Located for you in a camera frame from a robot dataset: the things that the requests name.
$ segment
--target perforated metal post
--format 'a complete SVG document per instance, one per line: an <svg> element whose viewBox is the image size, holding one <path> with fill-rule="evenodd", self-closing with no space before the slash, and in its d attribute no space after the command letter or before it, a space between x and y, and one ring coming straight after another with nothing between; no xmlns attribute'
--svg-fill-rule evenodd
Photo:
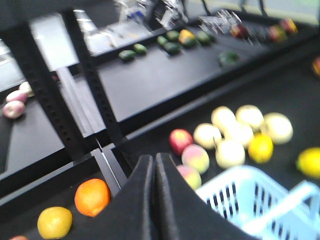
<svg viewBox="0 0 320 240"><path fill-rule="evenodd" d="M50 75L29 25L25 23L0 31L0 38L10 48L35 97L71 158L77 159L83 156L89 149L57 84Z"/></svg>
<svg viewBox="0 0 320 240"><path fill-rule="evenodd" d="M94 61L88 51L82 32L78 25L73 10L62 13L66 30L73 43L83 74L87 80L92 96L96 102L102 120L106 126L111 141L118 145L124 139L120 125L116 120L112 107L109 103L106 91L98 75Z"/></svg>

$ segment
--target light blue basket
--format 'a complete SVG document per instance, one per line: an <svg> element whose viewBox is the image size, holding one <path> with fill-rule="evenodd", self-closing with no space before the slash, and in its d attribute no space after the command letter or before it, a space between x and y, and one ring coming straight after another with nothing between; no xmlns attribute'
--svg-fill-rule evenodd
<svg viewBox="0 0 320 240"><path fill-rule="evenodd" d="M196 193L259 239L320 240L320 189L313 183L303 181L288 191L263 171L243 165L222 172Z"/></svg>

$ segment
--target red apple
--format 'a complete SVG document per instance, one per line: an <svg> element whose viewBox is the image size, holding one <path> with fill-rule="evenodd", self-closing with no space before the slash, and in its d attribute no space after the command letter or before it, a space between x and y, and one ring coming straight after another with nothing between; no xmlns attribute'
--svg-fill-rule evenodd
<svg viewBox="0 0 320 240"><path fill-rule="evenodd" d="M169 142L173 153L177 156L181 156L183 150L194 143L194 139L190 132L185 129L178 128L170 133Z"/></svg>
<svg viewBox="0 0 320 240"><path fill-rule="evenodd" d="M28 99L28 95L25 92L21 90L16 90L10 93L8 96L6 96L5 100L7 103L16 101L16 100L25 103L27 99Z"/></svg>
<svg viewBox="0 0 320 240"><path fill-rule="evenodd" d="M242 24L235 25L231 27L230 33L232 36L238 39L245 39L249 36L249 32L245 26Z"/></svg>
<svg viewBox="0 0 320 240"><path fill-rule="evenodd" d="M318 56L315 60L313 60L312 68L314 73L320 77L320 56Z"/></svg>
<svg viewBox="0 0 320 240"><path fill-rule="evenodd" d="M20 117L25 110L25 105L22 101L11 101L3 107L3 115L8 119L16 119Z"/></svg>
<svg viewBox="0 0 320 240"><path fill-rule="evenodd" d="M28 240L25 236L14 236L13 238L10 238L10 240Z"/></svg>
<svg viewBox="0 0 320 240"><path fill-rule="evenodd" d="M34 92L32 91L32 88L31 88L29 82L27 82L27 81L20 84L19 90L26 93L28 95L28 98L31 98L35 95Z"/></svg>
<svg viewBox="0 0 320 240"><path fill-rule="evenodd" d="M296 24L290 18L282 19L279 24L287 34L296 34L298 32Z"/></svg>

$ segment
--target basket handle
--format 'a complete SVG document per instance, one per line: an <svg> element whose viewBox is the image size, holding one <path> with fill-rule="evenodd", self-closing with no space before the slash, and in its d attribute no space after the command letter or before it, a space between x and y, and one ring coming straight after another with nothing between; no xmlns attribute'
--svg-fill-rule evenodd
<svg viewBox="0 0 320 240"><path fill-rule="evenodd" d="M257 234L266 227L270 220L288 213L308 198L311 198L309 204L310 214L308 217L313 221L320 210L320 189L317 185L304 180L292 188L289 194L282 199L279 204L272 207L262 217L245 223L242 229L250 235Z"/></svg>

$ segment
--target lemon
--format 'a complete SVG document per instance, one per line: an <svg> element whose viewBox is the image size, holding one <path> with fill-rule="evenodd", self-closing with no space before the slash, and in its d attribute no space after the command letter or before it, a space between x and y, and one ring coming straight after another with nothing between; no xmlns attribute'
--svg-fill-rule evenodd
<svg viewBox="0 0 320 240"><path fill-rule="evenodd" d="M248 153L256 163L267 163L274 153L274 144L269 136L257 133L248 146Z"/></svg>
<svg viewBox="0 0 320 240"><path fill-rule="evenodd" d="M61 239L66 236L72 225L70 210L53 206L41 212L38 218L38 231L44 239Z"/></svg>
<svg viewBox="0 0 320 240"><path fill-rule="evenodd" d="M296 167L303 174L320 179L320 147L310 147L301 152Z"/></svg>

